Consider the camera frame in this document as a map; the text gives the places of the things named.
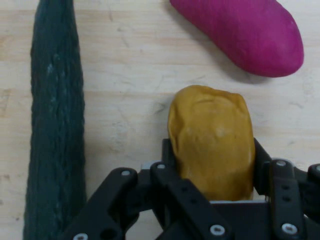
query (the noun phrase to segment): sweet potato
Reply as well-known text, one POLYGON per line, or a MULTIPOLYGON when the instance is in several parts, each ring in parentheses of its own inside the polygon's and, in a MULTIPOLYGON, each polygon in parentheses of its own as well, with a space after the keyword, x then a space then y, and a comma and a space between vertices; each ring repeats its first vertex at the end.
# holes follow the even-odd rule
POLYGON ((170 2, 249 73, 284 77, 295 73, 303 64, 304 48, 298 26, 276 0, 170 2))

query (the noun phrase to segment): yellow potato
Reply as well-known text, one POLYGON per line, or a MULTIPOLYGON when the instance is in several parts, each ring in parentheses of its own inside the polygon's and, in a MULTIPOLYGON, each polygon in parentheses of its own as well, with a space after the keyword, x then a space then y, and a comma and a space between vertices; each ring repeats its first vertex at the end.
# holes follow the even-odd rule
POLYGON ((240 94, 200 85, 180 90, 170 106, 168 132, 179 175, 208 200, 252 199, 255 143, 240 94))

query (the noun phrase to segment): potato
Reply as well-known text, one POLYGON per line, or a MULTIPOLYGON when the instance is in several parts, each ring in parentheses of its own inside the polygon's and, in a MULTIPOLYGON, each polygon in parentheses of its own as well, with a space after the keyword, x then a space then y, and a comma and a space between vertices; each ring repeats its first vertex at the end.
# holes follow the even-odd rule
POLYGON ((296 72, 304 62, 298 26, 276 0, 170 2, 231 61, 249 73, 284 77, 296 72))
POLYGON ((179 175, 208 200, 253 196, 255 143, 240 94, 192 85, 174 97, 168 133, 179 175))

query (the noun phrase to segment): wooden surface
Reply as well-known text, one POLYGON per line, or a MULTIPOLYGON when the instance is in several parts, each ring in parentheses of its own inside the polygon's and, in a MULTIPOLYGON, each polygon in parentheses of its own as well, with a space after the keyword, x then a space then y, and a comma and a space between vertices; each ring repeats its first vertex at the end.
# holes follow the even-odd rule
MULTIPOLYGON (((30 46, 37 0, 0 4, 0 239, 22 237, 31 134, 30 46)), ((280 0, 304 42, 303 67, 266 79, 236 66, 168 0, 76 0, 85 79, 86 182, 90 196, 116 167, 161 156, 168 107, 192 85, 237 92, 255 137, 273 157, 306 170, 320 156, 320 1, 280 0)), ((160 227, 144 213, 129 240, 160 227)))

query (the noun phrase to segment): wooden cutting board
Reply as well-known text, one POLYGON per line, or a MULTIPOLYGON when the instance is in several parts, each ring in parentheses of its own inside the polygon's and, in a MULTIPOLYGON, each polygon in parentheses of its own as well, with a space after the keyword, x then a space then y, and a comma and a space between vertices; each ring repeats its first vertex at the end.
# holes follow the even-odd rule
MULTIPOLYGON (((85 81, 89 196, 117 167, 160 160, 175 92, 193 85, 240 93, 254 136, 272 157, 306 170, 320 159, 320 1, 280 0, 294 16, 305 61, 294 75, 248 74, 169 0, 76 0, 85 81)), ((37 0, 0 4, 0 239, 21 239, 31 134, 30 47, 37 0)), ((129 240, 161 232, 150 212, 129 240)))

